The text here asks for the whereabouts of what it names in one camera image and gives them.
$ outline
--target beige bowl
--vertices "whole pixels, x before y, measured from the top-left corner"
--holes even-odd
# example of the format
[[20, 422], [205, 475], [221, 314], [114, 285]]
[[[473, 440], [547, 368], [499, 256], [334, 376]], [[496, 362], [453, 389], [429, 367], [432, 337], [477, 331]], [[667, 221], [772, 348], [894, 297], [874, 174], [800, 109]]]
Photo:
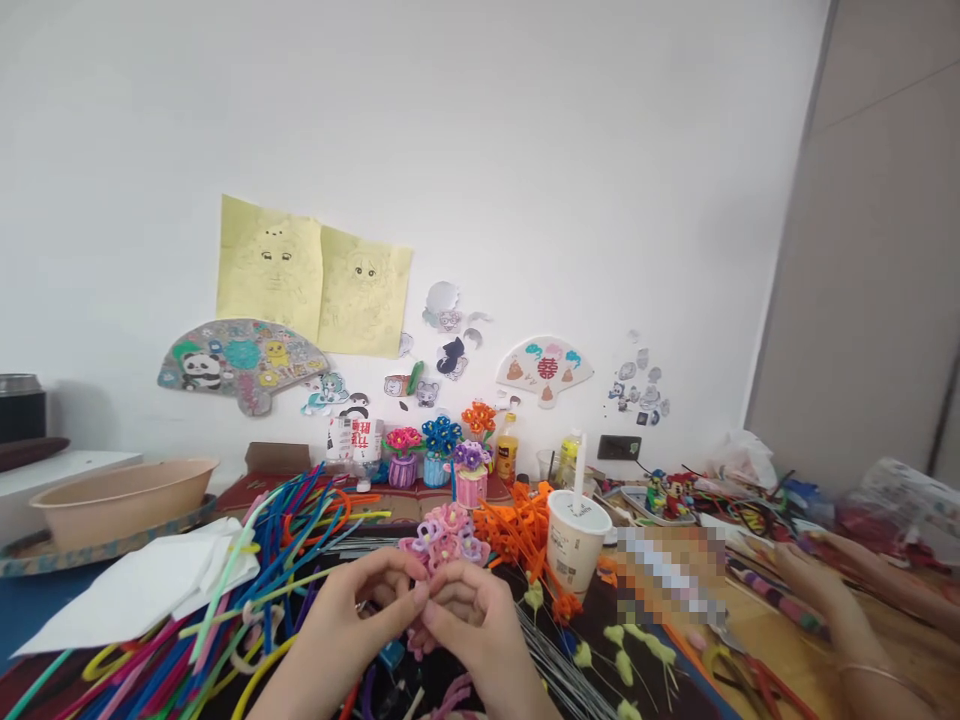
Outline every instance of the beige bowl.
[[77, 550], [129, 537], [200, 507], [219, 460], [172, 460], [84, 478], [42, 492], [53, 542]]

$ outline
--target wall socket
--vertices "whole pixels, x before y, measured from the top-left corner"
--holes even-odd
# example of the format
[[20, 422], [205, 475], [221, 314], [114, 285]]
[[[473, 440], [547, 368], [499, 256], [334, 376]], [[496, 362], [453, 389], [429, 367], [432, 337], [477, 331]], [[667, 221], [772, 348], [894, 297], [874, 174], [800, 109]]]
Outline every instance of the wall socket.
[[597, 460], [639, 460], [641, 442], [637, 435], [601, 435]]

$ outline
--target plastic bottle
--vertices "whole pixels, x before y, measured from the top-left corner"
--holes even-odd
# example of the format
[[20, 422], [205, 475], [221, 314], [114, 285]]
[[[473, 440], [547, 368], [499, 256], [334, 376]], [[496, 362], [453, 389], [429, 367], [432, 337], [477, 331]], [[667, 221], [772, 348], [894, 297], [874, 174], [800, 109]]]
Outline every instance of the plastic bottle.
[[574, 428], [560, 445], [560, 463], [557, 466], [557, 487], [572, 488], [577, 475], [577, 453], [580, 452], [580, 429]]
[[520, 447], [520, 441], [514, 435], [517, 416], [514, 413], [507, 413], [505, 420], [500, 437], [497, 438], [496, 470], [503, 484], [509, 488], [517, 479], [517, 449]]

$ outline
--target woven tray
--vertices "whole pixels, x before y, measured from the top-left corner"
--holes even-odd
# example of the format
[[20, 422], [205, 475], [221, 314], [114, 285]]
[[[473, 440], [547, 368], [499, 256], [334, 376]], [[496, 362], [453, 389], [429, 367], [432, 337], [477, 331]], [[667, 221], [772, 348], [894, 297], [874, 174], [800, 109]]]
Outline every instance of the woven tray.
[[216, 495], [204, 495], [203, 504], [192, 512], [169, 520], [148, 530], [142, 530], [130, 537], [111, 540], [103, 545], [60, 552], [50, 536], [49, 530], [40, 530], [32, 535], [20, 538], [0, 550], [0, 578], [20, 577], [22, 575], [42, 575], [44, 573], [66, 570], [67, 568], [90, 565], [95, 562], [112, 560], [139, 550], [151, 540], [165, 535], [178, 535], [210, 518], [217, 504]]

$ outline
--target panda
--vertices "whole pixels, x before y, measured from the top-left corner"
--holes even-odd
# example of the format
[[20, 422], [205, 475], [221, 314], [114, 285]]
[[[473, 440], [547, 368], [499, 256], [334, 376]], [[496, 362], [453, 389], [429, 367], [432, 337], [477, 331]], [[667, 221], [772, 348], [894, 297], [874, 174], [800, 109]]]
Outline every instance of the panda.
[[185, 353], [180, 358], [183, 366], [183, 389], [219, 390], [223, 381], [220, 357], [203, 352]]

